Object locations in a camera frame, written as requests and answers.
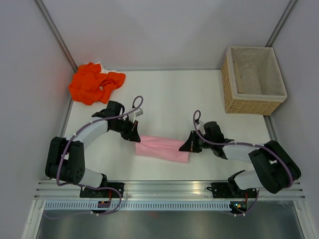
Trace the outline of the pink t-shirt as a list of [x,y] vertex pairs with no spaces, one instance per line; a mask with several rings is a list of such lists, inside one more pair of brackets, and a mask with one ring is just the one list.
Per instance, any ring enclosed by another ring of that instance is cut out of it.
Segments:
[[189,162],[189,152],[179,151],[184,144],[181,140],[157,136],[140,136],[141,142],[135,144],[135,154],[178,163]]

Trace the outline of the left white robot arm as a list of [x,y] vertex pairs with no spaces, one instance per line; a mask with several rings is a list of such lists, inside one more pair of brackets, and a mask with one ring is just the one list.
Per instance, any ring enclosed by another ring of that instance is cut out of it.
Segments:
[[45,175],[55,179],[58,186],[66,184],[90,188],[97,197],[108,194],[107,176],[86,168],[85,150],[101,135],[114,131],[122,139],[130,142],[141,142],[138,134],[137,117],[143,114],[141,102],[125,112],[119,102],[109,101],[106,108],[91,116],[90,121],[68,137],[54,137],[49,146],[45,166]]

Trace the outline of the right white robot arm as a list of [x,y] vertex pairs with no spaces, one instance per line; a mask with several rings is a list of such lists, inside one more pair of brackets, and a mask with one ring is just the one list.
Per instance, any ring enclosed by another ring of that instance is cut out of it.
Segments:
[[241,170],[228,178],[227,190],[238,197],[247,189],[264,188],[272,194],[289,188],[301,177],[301,170],[275,140],[264,144],[236,142],[224,137],[217,122],[202,124],[195,120],[195,129],[179,148],[183,152],[200,153],[210,149],[219,158],[235,159],[253,165],[253,170]]

